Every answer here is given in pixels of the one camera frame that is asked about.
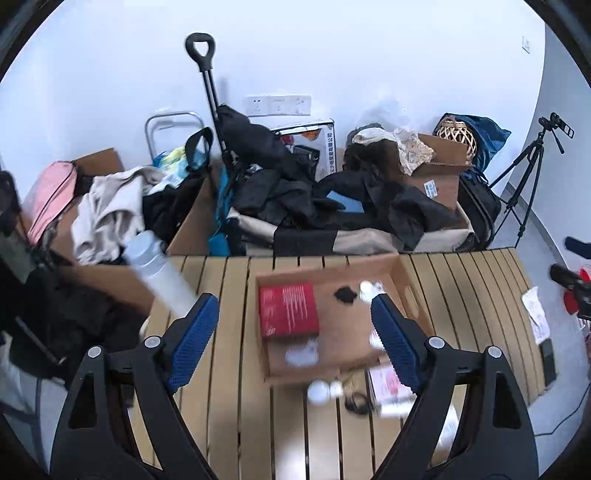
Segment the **white bottle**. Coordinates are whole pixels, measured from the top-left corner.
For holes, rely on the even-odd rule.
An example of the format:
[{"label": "white bottle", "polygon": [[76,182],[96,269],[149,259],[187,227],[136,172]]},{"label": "white bottle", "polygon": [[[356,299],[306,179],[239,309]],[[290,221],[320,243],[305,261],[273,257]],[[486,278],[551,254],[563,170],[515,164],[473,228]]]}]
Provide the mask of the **white bottle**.
[{"label": "white bottle", "polygon": [[187,315],[197,297],[164,253],[162,240],[151,230],[143,231],[128,242],[123,256],[149,291],[171,310],[175,319]]}]

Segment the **sticker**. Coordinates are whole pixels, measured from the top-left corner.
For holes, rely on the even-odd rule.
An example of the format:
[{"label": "sticker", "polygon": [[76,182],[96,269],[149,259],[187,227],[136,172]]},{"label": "sticker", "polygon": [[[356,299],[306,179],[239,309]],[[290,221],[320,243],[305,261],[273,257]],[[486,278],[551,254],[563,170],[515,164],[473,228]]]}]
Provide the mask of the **sticker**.
[{"label": "sticker", "polygon": [[423,184],[423,187],[425,187],[425,194],[430,199],[433,199],[437,196],[437,187],[435,186],[435,180],[429,180],[428,182]]}]

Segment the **wall socket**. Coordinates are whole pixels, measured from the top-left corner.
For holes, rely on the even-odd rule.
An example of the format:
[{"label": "wall socket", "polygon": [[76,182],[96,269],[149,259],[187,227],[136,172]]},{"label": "wall socket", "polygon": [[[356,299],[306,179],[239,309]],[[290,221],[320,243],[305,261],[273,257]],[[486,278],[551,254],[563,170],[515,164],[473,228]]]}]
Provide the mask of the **wall socket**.
[{"label": "wall socket", "polygon": [[247,96],[245,104],[246,104],[246,115],[247,116],[269,115],[269,96],[268,95]]},{"label": "wall socket", "polygon": [[312,111],[312,95],[252,95],[246,97],[248,116],[297,115]]}]

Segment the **black bag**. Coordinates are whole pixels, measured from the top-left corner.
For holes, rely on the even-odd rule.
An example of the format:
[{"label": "black bag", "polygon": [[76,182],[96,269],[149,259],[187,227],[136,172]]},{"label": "black bag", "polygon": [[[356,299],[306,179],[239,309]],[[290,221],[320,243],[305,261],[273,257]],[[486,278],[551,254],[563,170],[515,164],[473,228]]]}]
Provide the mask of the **black bag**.
[{"label": "black bag", "polygon": [[457,251],[485,250],[492,242],[496,218],[501,212],[501,201],[488,186],[484,175],[474,171],[460,175],[457,201],[470,219],[474,235]]}]

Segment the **white box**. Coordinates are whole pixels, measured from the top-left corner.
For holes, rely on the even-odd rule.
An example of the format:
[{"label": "white box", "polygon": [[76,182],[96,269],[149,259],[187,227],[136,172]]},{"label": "white box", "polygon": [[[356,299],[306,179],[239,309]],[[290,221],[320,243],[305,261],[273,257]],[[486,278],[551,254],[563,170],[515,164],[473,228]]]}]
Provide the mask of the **white box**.
[{"label": "white box", "polygon": [[290,151],[301,147],[311,154],[317,152],[316,181],[337,172],[335,123],[331,119],[290,124],[271,131],[281,137]]}]

